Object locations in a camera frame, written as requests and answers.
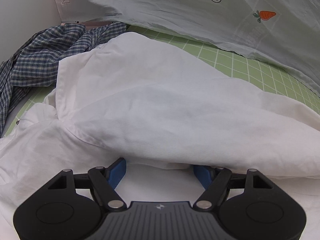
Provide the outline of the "green grid cutting mat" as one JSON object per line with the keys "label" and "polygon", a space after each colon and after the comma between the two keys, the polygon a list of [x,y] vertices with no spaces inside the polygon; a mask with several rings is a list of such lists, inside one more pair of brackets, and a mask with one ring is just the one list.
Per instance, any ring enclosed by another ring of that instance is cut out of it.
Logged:
{"label": "green grid cutting mat", "polygon": [[[283,67],[247,59],[236,53],[221,50],[211,44],[159,33],[141,27],[127,26],[127,31],[133,31],[152,40],[176,46],[201,59],[223,74],[248,81],[266,92],[288,96],[307,105],[316,113],[319,112],[319,96],[308,89],[302,82],[298,81],[297,78],[293,77],[293,75],[289,74]],[[41,90],[37,92],[35,96],[32,96],[30,103],[22,107],[21,112],[25,112],[33,104],[41,102],[55,84],[56,82],[48,87],[39,87]],[[36,87],[33,87],[19,103],[27,99],[34,88]],[[10,113],[7,115],[5,126],[1,128],[1,136],[11,132],[12,129],[10,126],[18,118],[17,114],[10,117]]]}

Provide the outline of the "blue plaid shirt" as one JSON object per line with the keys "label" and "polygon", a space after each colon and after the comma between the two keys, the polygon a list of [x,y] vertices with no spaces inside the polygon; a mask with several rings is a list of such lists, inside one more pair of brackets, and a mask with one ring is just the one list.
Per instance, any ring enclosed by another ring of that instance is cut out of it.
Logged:
{"label": "blue plaid shirt", "polygon": [[57,80],[59,61],[92,50],[127,30],[122,22],[86,30],[68,23],[34,34],[7,61],[1,63],[1,128],[7,115],[33,87],[48,87]]}

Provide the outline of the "grey carrot print storage bag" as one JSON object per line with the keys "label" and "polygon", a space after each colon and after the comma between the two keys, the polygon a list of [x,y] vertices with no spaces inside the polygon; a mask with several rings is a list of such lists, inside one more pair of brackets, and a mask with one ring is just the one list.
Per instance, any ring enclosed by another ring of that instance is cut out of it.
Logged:
{"label": "grey carrot print storage bag", "polygon": [[319,92],[319,0],[55,0],[64,23],[120,21],[280,65]]}

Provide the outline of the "white shirt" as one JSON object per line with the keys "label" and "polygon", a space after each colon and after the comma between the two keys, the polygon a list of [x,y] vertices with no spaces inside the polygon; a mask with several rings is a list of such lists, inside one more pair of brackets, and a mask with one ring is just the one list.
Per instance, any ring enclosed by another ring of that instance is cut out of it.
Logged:
{"label": "white shirt", "polygon": [[1,239],[17,239],[16,208],[61,170],[119,157],[127,202],[193,202],[193,164],[255,168],[305,210],[302,239],[319,239],[319,114],[133,32],[60,61],[56,88],[1,139]]}

